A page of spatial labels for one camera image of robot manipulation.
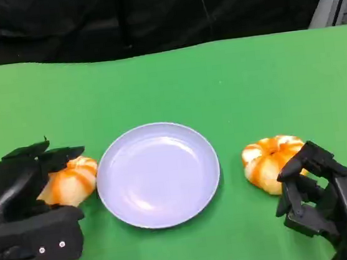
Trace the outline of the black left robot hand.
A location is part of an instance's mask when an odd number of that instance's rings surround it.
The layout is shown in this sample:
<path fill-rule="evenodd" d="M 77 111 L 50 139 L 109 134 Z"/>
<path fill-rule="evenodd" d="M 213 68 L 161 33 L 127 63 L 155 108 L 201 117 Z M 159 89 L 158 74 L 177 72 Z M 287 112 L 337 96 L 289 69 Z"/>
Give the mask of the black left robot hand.
<path fill-rule="evenodd" d="M 43 140 L 0 159 L 0 260 L 78 260 L 83 253 L 82 210 L 39 195 L 85 148 L 49 145 Z"/>

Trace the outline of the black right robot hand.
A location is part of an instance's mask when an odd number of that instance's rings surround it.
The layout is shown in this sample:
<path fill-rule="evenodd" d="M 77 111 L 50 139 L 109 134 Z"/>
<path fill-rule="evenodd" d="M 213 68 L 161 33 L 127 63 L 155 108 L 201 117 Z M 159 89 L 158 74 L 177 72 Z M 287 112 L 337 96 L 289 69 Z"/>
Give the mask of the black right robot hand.
<path fill-rule="evenodd" d="M 335 249 L 332 260 L 347 260 L 347 167 L 307 141 L 280 171 L 282 194 L 276 216 L 305 236 L 321 236 Z"/>

